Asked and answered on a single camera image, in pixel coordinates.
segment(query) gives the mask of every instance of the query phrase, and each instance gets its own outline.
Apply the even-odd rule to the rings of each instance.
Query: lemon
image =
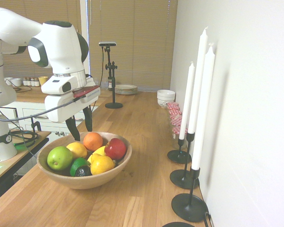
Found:
[[[91,174],[97,175],[107,172],[115,167],[113,160],[108,156],[96,157],[90,166]]]
[[[105,149],[105,146],[102,146],[102,147],[98,148],[93,154],[100,154],[102,156],[106,156],[104,149]]]
[[[71,176],[75,176],[76,175],[76,171],[79,167],[81,166],[87,166],[87,160],[85,160],[82,157],[77,158],[71,165],[71,170],[70,170],[70,174]]]
[[[92,155],[89,156],[89,158],[87,159],[87,161],[88,161],[90,164],[92,164],[93,161],[95,160],[95,158],[96,158],[96,157],[99,157],[99,156],[101,156],[101,155],[100,155],[100,154],[95,154],[95,155],[93,156],[93,154],[92,154]]]
[[[74,159],[79,157],[86,157],[87,150],[82,143],[73,142],[66,146],[72,152],[72,156]]]

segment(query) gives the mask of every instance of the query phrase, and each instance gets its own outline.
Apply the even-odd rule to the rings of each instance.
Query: apple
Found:
[[[53,170],[64,170],[72,162],[72,152],[63,146],[52,149],[47,156],[47,164]]]
[[[125,155],[126,145],[122,140],[112,138],[108,144],[106,144],[104,151],[112,160],[119,160]]]

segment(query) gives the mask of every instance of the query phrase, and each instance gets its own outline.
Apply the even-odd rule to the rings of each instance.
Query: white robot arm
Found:
[[[93,79],[87,79],[85,75],[83,61],[88,54],[86,41],[69,22],[48,21],[41,25],[0,8],[0,106],[16,100],[14,89],[4,82],[2,54],[21,53],[26,46],[34,63],[53,69],[53,76],[42,86],[42,91],[49,94],[45,99],[47,110],[68,103],[74,97],[83,96],[63,107],[63,110],[60,108],[48,113],[51,121],[66,121],[75,139],[80,140],[73,115],[83,109],[90,131],[90,104],[100,94]],[[11,143],[8,123],[0,121],[0,161],[7,160],[16,153]]]

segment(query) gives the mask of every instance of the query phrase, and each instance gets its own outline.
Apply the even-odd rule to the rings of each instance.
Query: stack of plates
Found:
[[[137,94],[138,87],[135,85],[120,84],[115,86],[115,92],[121,95]]]

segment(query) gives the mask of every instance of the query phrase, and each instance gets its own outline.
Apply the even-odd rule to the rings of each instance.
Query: white cabinet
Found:
[[[6,115],[9,119],[14,119],[18,117],[25,117],[30,116],[33,114],[38,114],[43,111],[45,111],[45,105],[44,103],[30,103],[30,102],[13,102],[7,106],[4,106],[0,108],[2,113]],[[80,111],[79,113],[75,114],[76,119],[76,125],[78,126],[85,118],[83,111]],[[55,123],[51,122],[47,114],[43,114],[41,116],[37,116],[36,118],[33,118],[34,122],[39,121],[41,125],[41,130],[43,131],[50,131],[51,134],[48,136],[49,142],[52,142],[58,138],[61,138],[63,136],[66,136],[70,133],[70,131],[67,128],[66,123]],[[31,119],[25,119],[20,120],[18,122],[15,122],[17,125],[22,127],[24,130],[32,130],[32,122]],[[9,123],[9,128],[13,129],[15,128],[15,125],[12,123]],[[19,175],[24,175],[27,173],[35,164],[37,164],[36,159],[32,157],[25,165],[23,165],[17,173]]]

